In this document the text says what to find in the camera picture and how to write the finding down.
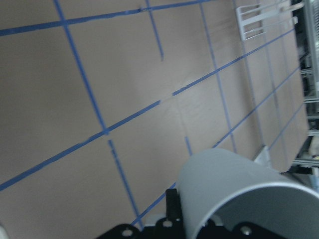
blue tape line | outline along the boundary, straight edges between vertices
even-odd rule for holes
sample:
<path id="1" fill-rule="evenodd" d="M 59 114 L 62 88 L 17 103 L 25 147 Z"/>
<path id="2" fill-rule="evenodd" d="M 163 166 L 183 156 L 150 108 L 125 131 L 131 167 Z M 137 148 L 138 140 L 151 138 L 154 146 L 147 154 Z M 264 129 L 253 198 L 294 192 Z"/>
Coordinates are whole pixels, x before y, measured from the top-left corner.
<path id="1" fill-rule="evenodd" d="M 0 36 L 7 36 L 7 35 L 12 35 L 17 33 L 28 32 L 28 31 L 36 31 L 41 29 L 53 28 L 53 27 L 58 27 L 62 25 L 63 24 L 60 21 L 53 21 L 53 22 L 47 22 L 47 23 L 41 23 L 41 24 L 35 24 L 35 25 L 29 25 L 29 26 L 20 26 L 20 27 L 2 29 L 0 30 Z"/>
<path id="2" fill-rule="evenodd" d="M 132 114 L 131 116 L 126 117 L 125 119 L 123 119 L 123 120 L 121 120 L 121 121 L 115 123 L 114 125 L 110 126 L 110 127 L 109 127 L 109 131 L 115 130 L 116 128 L 120 127 L 121 125 L 123 125 L 123 124 L 125 124 L 125 123 L 127 123 L 127 122 L 133 120 L 134 118 L 136 118 L 136 117 L 138 117 L 138 116 L 144 114 L 145 112 L 147 112 L 147 111 L 153 109 L 154 107 L 158 106 L 159 104 L 160 104 L 160 101 L 156 101 L 156 102 L 154 102 L 153 104 L 151 104 L 151 105 L 145 107 L 144 109 L 142 109 L 142 110 L 140 110 L 140 111 L 138 111 L 138 112 Z"/>
<path id="3" fill-rule="evenodd" d="M 289 34 L 291 31 L 293 31 L 293 29 L 290 30 L 290 31 L 288 31 L 288 32 L 286 32 L 286 33 L 284 33 L 282 36 L 285 36 L 285 35 Z M 257 51 L 257 50 L 263 48 L 264 46 L 266 46 L 266 45 L 268 45 L 268 44 L 274 42 L 275 40 L 279 39 L 279 38 L 282 37 L 282 36 L 279 36 L 279 37 L 273 39 L 272 41 L 270 41 L 270 42 L 264 44 L 263 46 L 260 46 L 260 47 L 256 48 L 255 50 L 253 50 L 253 51 L 247 53 L 246 55 L 252 54 L 253 52 L 255 52 L 255 51 Z M 190 88 L 191 86 L 194 86 L 194 85 L 198 84 L 199 82 L 201 82 L 201 81 L 207 79 L 208 77 L 210 77 L 210 76 L 216 74 L 216 72 L 217 72 L 217 71 L 213 71 L 213 72 L 207 74 L 206 76 L 204 76 L 204 77 L 202 77 L 202 78 L 200 78 L 200 79 L 194 81 L 193 83 L 187 85 L 186 87 L 184 87 L 184 88 L 182 88 L 182 89 L 180 89 L 180 90 L 174 92 L 172 95 L 175 96 L 175 95 L 177 95 L 177 94 L 183 92 L 184 90 Z M 256 108 L 258 108 L 258 107 L 259 107 L 266 99 L 268 99 L 272 94 L 273 94 L 273 93 L 269 94 Z M 156 105 L 158 105 L 159 103 L 160 103 L 160 101 L 157 101 L 157 102 L 154 103 L 155 105 L 152 104 L 152 105 L 150 105 L 149 107 L 150 107 L 150 108 L 153 108 L 152 106 L 156 106 Z M 141 110 L 141 111 L 139 111 L 139 112 L 133 114 L 132 116 L 130 116 L 130 117 L 128 117 L 128 118 L 126 118 L 126 119 L 120 121 L 121 123 L 119 122 L 119 123 L 114 124 L 113 126 L 111 126 L 112 130 L 113 130 L 113 129 L 116 129 L 117 127 L 119 127 L 119 126 L 125 124 L 126 122 L 128 122 L 128 121 L 134 119 L 135 117 L 137 117 L 137 116 L 143 114 L 144 112 L 148 111 L 148 110 L 149 110 L 149 107 L 146 107 L 146 108 L 144 108 L 143 110 Z M 239 124 L 241 124 L 242 122 L 243 122 L 243 120 L 240 121 L 235 127 L 233 127 L 233 129 L 232 129 L 230 132 L 232 132 L 232 131 L 233 131 L 236 127 L 238 127 Z M 94 139 L 96 139 L 96 138 L 102 136 L 103 134 L 104 134 L 104 132 L 100 132 L 100 133 L 98 133 L 98 134 L 92 136 L 90 139 L 88 139 L 88 140 L 87 140 L 87 143 L 84 142 L 84 143 L 77 144 L 77 145 L 80 145 L 80 146 L 75 145 L 75 146 L 73 146 L 73 147 L 71 147 L 71 148 L 69 148 L 69 149 L 67 149 L 67 150 L 65 150 L 65 151 L 63 151 L 63 152 L 57 154 L 56 156 L 54 156 L 54 157 L 52 157 L 52 158 L 50 158 L 50 159 L 48 159 L 48 160 L 46 160 L 46 161 L 40 163 L 39 165 L 44 164 L 44 166 L 45 166 L 45 165 L 47 165 L 46 162 L 49 162 L 48 164 L 50 164 L 50 160 L 53 160 L 53 162 L 54 162 L 54 161 L 56 161 L 56 160 L 58 160 L 58 159 L 64 157 L 65 155 L 67 155 L 67 154 L 69 154 L 69 153 L 71 153 L 71 152 L 77 150 L 78 148 L 80 148 L 80 147 L 82 147 L 82 146 L 88 144 L 89 142 L 91 142 L 91 141 L 93 141 Z M 221 139 L 220 141 L 218 141 L 218 143 L 217 143 L 214 147 L 218 146 L 227 136 L 229 136 L 229 134 L 230 134 L 230 133 L 227 133 L 224 137 L 222 137 L 222 139 Z M 13 184 L 16 183 L 16 182 L 22 180 L 23 178 L 25 178 L 25 177 L 27 177 L 27 176 L 33 174 L 34 172 L 40 170 L 42 167 L 40 167 L 39 169 L 36 169 L 36 168 L 37 168 L 37 166 L 35 166 L 35 169 L 34 169 L 35 171 L 33 170 L 33 168 L 31 168 L 31 169 L 29 169 L 30 171 L 27 170 L 27 171 L 25 171 L 25 172 L 23 172 L 23 173 L 17 175 L 16 177 L 14 177 L 14 178 L 8 180 L 7 182 L 4 182 L 3 184 L 0 185 L 0 191 L 3 190 L 3 189 L 5 189 L 5 188 L 7 188 L 7 187 L 9 187 L 9 186 L 11 186 L 11 185 L 13 185 Z"/>
<path id="4" fill-rule="evenodd" d="M 225 138 L 227 138 L 239 125 L 241 125 L 253 112 L 255 112 L 266 100 L 268 100 L 284 83 L 286 83 L 289 78 L 297 71 L 297 67 L 285 80 L 283 80 L 270 94 L 268 94 L 256 107 L 251 110 L 244 118 L 242 118 L 227 134 L 225 134 L 214 146 L 217 147 Z"/>
<path id="5" fill-rule="evenodd" d="M 78 24 L 78 23 L 88 22 L 88 21 L 92 21 L 92 20 L 110 19 L 110 18 L 117 17 L 117 16 L 138 14 L 141 11 L 142 11 L 141 9 L 133 9 L 133 10 L 106 13 L 106 14 L 95 15 L 95 16 L 78 17 L 78 18 L 68 19 L 68 20 L 66 20 L 66 23 L 68 25 L 72 25 L 72 24 Z"/>
<path id="6" fill-rule="evenodd" d="M 278 134 L 278 136 L 275 138 L 274 142 L 269 146 L 269 149 L 271 149 L 275 143 L 277 142 L 277 140 L 280 138 L 280 136 L 282 136 L 283 132 L 287 129 L 287 127 L 289 126 L 289 124 L 291 123 L 292 120 L 294 120 L 295 116 L 298 114 L 298 112 L 300 111 L 300 109 L 303 107 L 304 103 L 302 103 L 298 109 L 294 112 L 293 116 L 290 118 L 290 120 L 287 122 L 287 124 L 283 127 L 283 129 L 280 131 L 280 133 Z"/>
<path id="7" fill-rule="evenodd" d="M 279 28 L 280 28 L 280 34 L 281 34 L 282 33 L 282 25 L 281 24 L 279 25 Z M 282 48 L 283 48 L 283 51 L 284 51 L 285 68 L 286 68 L 286 71 L 287 71 L 287 74 L 288 74 L 289 73 L 289 71 L 288 71 L 288 62 L 287 62 L 286 51 L 285 51 L 285 48 L 284 48 L 284 38 L 281 38 L 281 44 L 282 44 Z M 286 146 L 285 139 L 284 139 L 283 136 L 282 136 L 282 144 L 283 144 L 283 148 L 284 148 L 284 155 L 286 157 L 286 161 L 288 162 L 289 159 L 288 159 L 288 153 L 287 153 L 287 146 Z"/>
<path id="8" fill-rule="evenodd" d="M 275 89 L 275 77 L 274 77 L 273 67 L 271 65 L 269 48 L 265 47 L 265 49 L 266 49 L 266 55 L 267 55 L 267 63 L 268 63 L 269 71 L 270 71 L 270 75 L 271 75 L 272 88 Z M 276 114 L 277 114 L 277 118 L 278 118 L 279 128 L 282 129 L 282 120 L 281 120 L 281 115 L 280 115 L 280 111 L 279 111 L 279 103 L 278 103 L 278 98 L 277 98 L 276 93 L 274 93 L 274 99 L 275 99 Z M 286 162 L 287 162 L 288 161 L 288 154 L 287 154 L 285 140 L 283 137 L 282 137 L 282 144 L 283 144 L 283 149 L 284 149 L 284 156 L 285 156 Z"/>
<path id="9" fill-rule="evenodd" d="M 233 4 L 234 4 L 235 7 L 237 7 L 236 0 L 233 0 Z M 246 54 L 246 46 L 245 46 L 243 41 L 241 42 L 241 46 L 242 46 L 243 53 Z M 251 95 L 252 95 L 253 105 L 254 105 L 254 107 L 256 107 L 257 106 L 257 104 L 256 104 L 256 96 L 255 96 L 255 92 L 254 92 L 253 81 L 252 81 L 252 78 L 251 78 L 251 73 L 250 73 L 249 63 L 248 63 L 247 57 L 245 57 L 244 61 L 245 61 L 245 65 L 246 65 L 246 68 L 247 68 L 249 88 L 250 88 L 250 92 L 251 92 Z M 259 134 L 260 134 L 261 142 L 262 142 L 263 145 L 265 145 L 264 134 L 263 134 L 263 131 L 261 129 L 261 123 L 260 123 L 260 117 L 259 117 L 258 111 L 256 111 L 256 117 L 257 117 L 257 126 L 258 126 L 258 131 L 259 131 Z"/>
<path id="10" fill-rule="evenodd" d="M 104 133 L 105 133 L 105 134 L 109 134 L 109 130 L 107 129 L 107 127 L 106 127 L 106 125 L 105 125 L 105 123 L 104 123 L 104 121 L 103 121 L 102 115 L 101 115 L 100 110 L 99 110 L 99 108 L 98 108 L 98 104 L 97 104 L 97 102 L 96 102 L 96 100 L 95 100 L 95 97 L 94 97 L 94 95 L 93 95 L 93 91 L 92 91 L 92 89 L 91 89 L 89 80 L 88 80 L 88 78 L 87 78 L 87 76 L 86 76 L 84 67 L 83 67 L 82 62 L 81 62 L 81 60 L 80 60 L 80 56 L 79 56 L 78 51 L 77 51 L 77 49 L 76 49 L 76 47 L 75 47 L 75 43 L 74 43 L 74 41 L 73 41 L 72 35 L 71 35 L 71 33 L 70 33 L 70 30 L 69 30 L 69 28 L 68 28 L 68 25 L 66 24 L 66 21 L 65 21 L 63 12 L 62 12 L 62 8 L 61 8 L 61 6 L 60 6 L 60 4 L 59 4 L 59 0 L 53 0 L 53 1 L 54 1 L 56 10 L 57 10 L 57 12 L 58 12 L 58 14 L 59 14 L 59 16 L 60 16 L 60 19 L 61 19 L 61 21 L 62 21 L 62 23 L 63 23 L 63 28 L 64 28 L 64 31 L 65 31 L 65 34 L 66 34 L 66 36 L 67 36 L 67 38 L 68 38 L 68 41 L 69 41 L 70 47 L 71 47 L 71 49 L 72 49 L 72 52 L 73 52 L 75 61 L 76 61 L 76 63 L 77 63 L 77 66 L 78 66 L 78 68 L 79 68 L 79 71 L 80 71 L 80 73 L 81 73 L 81 76 L 82 76 L 82 79 L 83 79 L 85 88 L 86 88 L 86 90 L 87 90 L 87 92 L 88 92 L 88 94 L 89 94 L 91 103 L 92 103 L 92 105 L 93 105 L 95 114 L 96 114 L 96 116 L 97 116 L 97 118 L 98 118 L 98 120 L 99 120 L 99 122 L 100 122 L 100 125 L 101 125 L 102 130 L 104 131 Z"/>
<path id="11" fill-rule="evenodd" d="M 78 24 L 78 23 L 83 23 L 83 22 L 87 22 L 87 21 L 92 21 L 92 20 L 109 19 L 109 18 L 113 18 L 113 17 L 117 17 L 117 16 L 138 14 L 144 10 L 161 10 L 161 9 L 167 9 L 167 8 L 174 8 L 174 7 L 181 7 L 181 6 L 187 6 L 187 5 L 192 5 L 192 4 L 198 4 L 200 2 L 207 2 L 207 1 L 212 1 L 212 0 L 188 1 L 188 2 L 154 6 L 151 8 L 132 9 L 132 10 L 126 10 L 126 11 L 106 13 L 106 14 L 101 14 L 101 15 L 78 17 L 78 18 L 68 19 L 65 21 L 66 21 L 66 24 L 71 25 L 71 24 Z M 53 21 L 53 22 L 46 22 L 46 23 L 40 23 L 40 24 L 34 24 L 34 25 L 28 25 L 28 26 L 20 26 L 20 27 L 8 28 L 8 29 L 1 29 L 0 36 L 6 36 L 6 35 L 23 33 L 23 32 L 53 28 L 53 27 L 58 27 L 58 26 L 62 26 L 62 25 L 63 25 L 63 23 L 60 21 Z"/>
<path id="12" fill-rule="evenodd" d="M 187 90 L 188 88 L 190 88 L 190 87 L 192 87 L 192 86 L 194 86 L 194 85 L 197 85 L 198 83 L 202 82 L 203 80 L 207 79 L 208 77 L 210 77 L 210 76 L 212 76 L 212 75 L 215 75 L 217 72 L 219 72 L 219 71 L 221 71 L 221 70 L 223 70 L 223 69 L 225 69 L 225 68 L 231 66 L 232 64 L 234 64 L 234 63 L 240 61 L 241 59 L 244 59 L 245 57 L 247 57 L 247 56 L 253 54 L 254 52 L 256 52 L 256 51 L 258 51 L 258 50 L 264 48 L 265 46 L 267 46 L 267 45 L 269 45 L 269 44 L 271 44 L 271 43 L 273 43 L 274 41 L 278 40 L 279 38 L 281 38 L 281 37 L 283 37 L 283 36 L 289 34 L 291 31 L 293 31 L 293 30 L 290 30 L 290 31 L 288 31 L 288 32 L 286 32 L 286 33 L 284 33 L 284 34 L 282 34 L 281 36 L 278 36 L 278 37 L 274 38 L 273 40 L 271 40 L 271 41 L 269 41 L 269 42 L 267 42 L 267 43 L 265 43 L 265 44 L 263 44 L 263 45 L 257 47 L 256 49 L 254 49 L 254 50 L 252 50 L 252 51 L 250 51 L 250 52 L 248 52 L 248 53 L 246 53 L 246 54 L 244 54 L 244 55 L 242 55 L 242 56 L 236 58 L 235 60 L 232 60 L 231 62 L 229 62 L 229 63 L 227 63 L 227 64 L 221 66 L 221 67 L 218 68 L 217 70 L 212 71 L 212 72 L 208 73 L 207 75 L 203 76 L 202 78 L 200 78 L 200 79 L 198 79 L 198 80 L 196 80 L 196 81 L 193 81 L 192 83 L 186 85 L 185 87 L 183 87 L 183 88 L 181 88 L 181 89 L 179 89 L 179 90 L 173 92 L 172 95 L 173 95 L 173 96 L 176 96 L 176 95 L 178 95 L 179 93 L 181 93 L 181 92 Z"/>
<path id="13" fill-rule="evenodd" d="M 199 4 L 202 2 L 208 2 L 208 1 L 212 1 L 212 0 L 195 0 L 195 1 L 178 2 L 178 3 L 172 3 L 172 4 L 166 4 L 166 5 L 158 5 L 158 6 L 152 6 L 152 10 L 162 10 L 167 8 L 189 6 L 189 5 Z"/>
<path id="14" fill-rule="evenodd" d="M 188 139 L 187 136 L 185 136 L 185 142 L 186 142 L 186 147 L 187 147 L 187 150 L 188 150 L 188 154 L 189 154 L 189 156 L 192 156 L 193 152 L 191 150 L 190 142 L 189 142 L 189 139 Z"/>
<path id="15" fill-rule="evenodd" d="M 172 96 L 176 96 L 176 95 L 178 95 L 179 93 L 182 93 L 183 91 L 187 90 L 188 88 L 190 88 L 190 87 L 192 87 L 192 86 L 194 86 L 194 85 L 197 85 L 198 83 L 202 82 L 203 80 L 207 79 L 208 77 L 211 77 L 212 75 L 215 75 L 216 72 L 217 72 L 217 71 L 210 72 L 210 73 L 208 73 L 207 75 L 205 75 L 205 76 L 199 78 L 198 80 L 193 81 L 192 83 L 186 85 L 185 87 L 183 87 L 183 88 L 181 88 L 181 89 L 179 89 L 179 90 L 173 92 L 173 93 L 172 93 Z"/>
<path id="16" fill-rule="evenodd" d="M 285 81 L 287 81 L 289 79 L 289 77 L 287 78 L 287 79 L 285 79 L 281 84 L 280 84 L 280 86 L 282 86 L 283 84 L 284 84 L 284 82 Z M 285 131 L 285 129 L 288 127 L 288 125 L 290 124 L 290 122 L 295 118 L 295 116 L 297 115 L 297 113 L 300 111 L 300 109 L 302 108 L 302 106 L 303 106 L 303 104 L 304 103 L 302 103 L 300 106 L 299 106 L 299 108 L 298 108 L 298 110 L 294 113 L 294 115 L 292 116 L 292 118 L 288 121 L 288 123 L 286 124 L 286 126 L 283 128 L 283 130 L 279 133 L 279 135 L 277 136 L 277 138 L 275 139 L 275 141 L 272 143 L 272 145 L 269 147 L 269 150 L 272 148 L 272 146 L 274 145 L 274 143 L 278 140 L 278 138 L 281 136 L 281 134 Z M 246 117 L 245 117 L 245 119 L 246 118 L 248 118 L 251 114 L 252 114 L 253 112 L 250 112 Z M 225 136 L 223 136 L 222 138 L 221 138 L 221 140 L 219 141 L 219 144 L 227 137 L 227 136 L 229 136 L 229 134 L 230 133 L 228 133 L 228 134 L 226 134 Z M 136 223 L 137 223 L 137 221 L 138 221 L 138 219 L 141 219 L 142 217 L 144 217 L 148 212 L 150 212 L 150 210 L 153 208 L 153 207 L 155 207 L 163 198 L 165 197 L 165 193 L 163 193 L 162 195 L 160 195 L 160 197 L 159 198 L 157 198 L 145 211 L 143 211 L 141 214 L 140 214 L 140 216 L 139 217 L 137 217 L 131 224 L 132 225 L 135 225 Z"/>
<path id="17" fill-rule="evenodd" d="M 172 189 L 176 186 L 176 182 L 174 182 L 169 189 Z M 131 225 L 134 226 L 138 220 L 141 220 L 147 213 L 150 212 L 163 198 L 165 197 L 165 193 L 159 196 L 151 205 L 149 205 L 134 221 L 132 221 Z"/>
<path id="18" fill-rule="evenodd" d="M 153 32 L 154 32 L 154 35 L 155 35 L 156 42 L 158 44 L 161 61 L 163 61 L 164 60 L 164 51 L 163 51 L 163 48 L 161 46 L 160 36 L 159 36 L 159 32 L 158 32 L 158 29 L 157 29 L 156 24 L 155 24 L 155 20 L 154 20 L 154 17 L 153 17 L 150 1 L 149 0 L 145 0 L 145 2 L 146 2 L 147 7 L 150 9 L 149 10 L 149 15 L 150 15 L 150 19 L 151 19 L 151 23 L 152 23 L 152 27 L 153 27 Z"/>
<path id="19" fill-rule="evenodd" d="M 118 158 L 118 155 L 117 155 L 117 153 L 116 153 L 116 150 L 115 150 L 113 141 L 112 141 L 111 139 L 109 139 L 109 140 L 108 140 L 108 143 L 109 143 L 109 146 L 110 146 L 110 148 L 111 148 L 112 155 L 113 155 L 113 157 L 114 157 L 116 166 L 117 166 L 117 168 L 118 168 L 118 171 L 119 171 L 119 173 L 120 173 L 120 175 L 121 175 L 121 178 L 122 178 L 122 181 L 123 181 L 123 183 L 124 183 L 125 189 L 126 189 L 126 191 L 127 191 L 127 193 L 128 193 L 129 199 L 130 199 L 130 201 L 131 201 L 131 204 L 132 204 L 134 213 L 135 213 L 136 217 L 138 217 L 138 216 L 140 215 L 140 213 L 139 213 L 138 207 L 136 206 L 136 203 L 135 203 L 133 194 L 132 194 L 132 192 L 131 192 L 129 183 L 128 183 L 128 181 L 127 181 L 127 179 L 126 179 L 126 176 L 125 176 L 125 174 L 124 174 L 124 171 L 123 171 L 121 162 L 120 162 L 120 160 L 119 160 L 119 158 Z M 139 220 L 139 225 L 140 225 L 141 228 L 144 227 L 144 225 L 143 225 L 143 223 L 142 223 L 141 220 Z"/>
<path id="20" fill-rule="evenodd" d="M 204 9 L 203 9 L 202 3 L 199 4 L 199 8 L 200 8 L 201 16 L 202 16 L 202 21 L 204 23 L 204 28 L 205 28 L 205 33 L 206 33 L 206 37 L 207 37 L 207 42 L 208 42 L 208 45 L 209 45 L 209 51 L 210 51 L 211 59 L 213 61 L 214 68 L 217 69 L 217 63 L 216 63 L 216 58 L 215 58 L 215 54 L 214 54 L 214 49 L 213 49 L 213 46 L 212 46 L 212 43 L 211 43 L 211 39 L 210 39 L 210 36 L 209 36 L 209 33 L 208 33 L 208 27 L 207 27 L 206 17 L 205 17 L 205 13 L 204 13 Z M 225 112 L 225 116 L 226 116 L 228 130 L 231 130 L 231 122 L 230 122 L 228 106 L 227 106 L 224 90 L 223 90 L 223 87 L 222 87 L 219 71 L 217 71 L 216 76 L 217 76 L 217 83 L 218 83 L 219 92 L 220 92 L 222 103 L 223 103 L 223 106 L 224 106 L 224 112 Z M 234 135 L 231 134 L 230 136 L 231 136 L 231 142 L 232 142 L 232 145 L 233 145 L 234 152 L 236 153 L 237 152 L 237 148 L 236 148 Z"/>
<path id="21" fill-rule="evenodd" d="M 283 28 L 282 28 L 282 25 L 280 25 L 280 33 L 283 32 Z M 287 51 L 286 51 L 286 48 L 285 48 L 285 41 L 284 41 L 284 38 L 281 38 L 281 43 L 282 43 L 282 46 L 283 46 L 283 51 L 284 51 L 284 59 L 285 59 L 285 66 L 286 66 L 286 71 L 287 71 L 287 74 L 289 74 L 289 69 L 288 69 L 288 60 L 287 60 Z M 291 88 L 291 85 L 289 85 L 289 93 L 290 93 L 290 97 L 291 97 L 291 100 L 292 100 L 292 106 L 293 106 L 293 112 L 295 112 L 295 99 L 294 99 L 294 95 L 293 95 L 293 91 L 292 91 L 292 88 Z M 297 134 L 297 141 L 299 144 L 301 144 L 301 140 L 300 140 L 300 136 L 299 134 Z"/>
<path id="22" fill-rule="evenodd" d="M 0 184 L 0 191 L 12 186 L 13 184 L 21 181 L 22 179 L 30 176 L 31 174 L 39 171 L 40 169 L 44 168 L 45 166 L 48 166 L 49 164 L 58 161 L 59 159 L 63 158 L 64 156 L 76 151 L 77 149 L 87 145 L 88 143 L 98 139 L 99 137 L 103 136 L 104 133 L 103 132 L 99 132 L 93 136 L 91 136 L 90 138 L 88 138 L 86 141 L 82 142 L 82 143 L 78 143 L 68 149 L 66 149 L 65 151 L 47 159 L 46 161 L 41 162 L 40 164 L 24 171 L 23 173 L 20 173 L 19 175 L 15 176 L 14 178 L 11 178 L 10 180 Z"/>

beige floor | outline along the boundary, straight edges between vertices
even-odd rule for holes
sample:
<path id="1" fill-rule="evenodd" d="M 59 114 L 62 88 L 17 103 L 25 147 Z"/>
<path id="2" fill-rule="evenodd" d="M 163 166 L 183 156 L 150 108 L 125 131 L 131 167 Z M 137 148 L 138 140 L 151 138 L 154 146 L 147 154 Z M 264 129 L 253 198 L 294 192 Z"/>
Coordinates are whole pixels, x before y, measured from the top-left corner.
<path id="1" fill-rule="evenodd" d="M 0 3 L 0 222 L 12 239 L 140 226 L 206 148 L 253 159 L 265 144 L 289 168 L 307 137 L 295 35 L 278 26 L 242 44 L 234 4 L 255 0 L 153 8 L 163 58 L 144 0 L 60 2 L 74 49 L 53 1 Z"/>

metal frame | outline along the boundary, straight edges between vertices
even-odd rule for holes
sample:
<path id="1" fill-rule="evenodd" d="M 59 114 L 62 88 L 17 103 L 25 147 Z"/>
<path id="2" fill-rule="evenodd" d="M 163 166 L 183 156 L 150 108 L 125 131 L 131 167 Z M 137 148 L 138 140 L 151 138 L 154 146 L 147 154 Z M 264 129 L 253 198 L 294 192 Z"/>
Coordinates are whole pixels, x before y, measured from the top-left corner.
<path id="1" fill-rule="evenodd" d="M 293 162 L 293 165 L 300 165 L 300 164 L 319 167 L 319 160 L 296 158 Z"/>
<path id="2" fill-rule="evenodd" d="M 311 52 L 312 72 L 314 76 L 316 98 L 319 98 L 319 27 L 316 26 L 316 20 L 319 17 L 319 0 L 305 0 L 304 2 L 307 39 Z"/>
<path id="3" fill-rule="evenodd" d="M 272 17 L 281 15 L 281 14 L 286 13 L 286 12 L 294 11 L 294 10 L 300 9 L 304 6 L 304 3 L 301 2 L 298 4 L 292 5 L 292 6 L 277 7 L 275 10 L 265 11 L 273 6 L 277 6 L 277 5 L 279 5 L 283 2 L 286 2 L 286 1 L 288 1 L 288 0 L 279 0 L 276 3 L 267 4 L 267 5 L 261 5 L 259 3 L 259 4 L 252 4 L 252 5 L 244 5 L 244 6 L 240 6 L 240 7 L 236 8 L 236 16 L 237 16 L 237 22 L 238 22 L 241 40 L 245 41 L 245 40 L 251 39 L 253 37 L 256 37 L 258 35 L 264 34 L 265 29 L 267 29 L 268 27 L 274 26 L 274 25 L 282 24 L 285 22 L 289 22 L 290 24 L 297 24 L 298 18 L 292 17 L 290 19 L 278 21 L 278 22 L 270 24 L 270 25 L 263 25 L 263 20 L 265 20 L 265 19 L 272 18 Z M 243 11 L 246 8 L 252 8 L 252 7 L 254 7 L 254 8 L 247 10 L 247 11 Z M 254 14 L 254 13 L 256 14 L 255 16 L 247 17 L 247 18 L 244 17 L 248 14 Z M 256 22 L 261 22 L 262 26 L 246 31 L 246 29 L 245 29 L 246 26 L 251 25 L 251 24 L 256 23 Z M 247 37 L 247 34 L 258 32 L 258 31 L 262 31 L 262 32 L 257 33 L 251 37 Z"/>

bolt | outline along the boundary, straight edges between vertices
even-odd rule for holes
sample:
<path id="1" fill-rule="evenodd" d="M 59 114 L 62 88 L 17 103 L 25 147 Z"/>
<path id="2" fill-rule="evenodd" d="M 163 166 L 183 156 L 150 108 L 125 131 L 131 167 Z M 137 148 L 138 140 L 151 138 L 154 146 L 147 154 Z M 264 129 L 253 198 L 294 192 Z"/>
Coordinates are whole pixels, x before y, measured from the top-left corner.
<path id="1" fill-rule="evenodd" d="M 122 232 L 122 236 L 124 237 L 130 237 L 131 235 L 133 235 L 133 231 L 128 228 Z"/>
<path id="2" fill-rule="evenodd" d="M 170 228 L 173 226 L 173 223 L 169 220 L 163 222 L 163 227 Z"/>

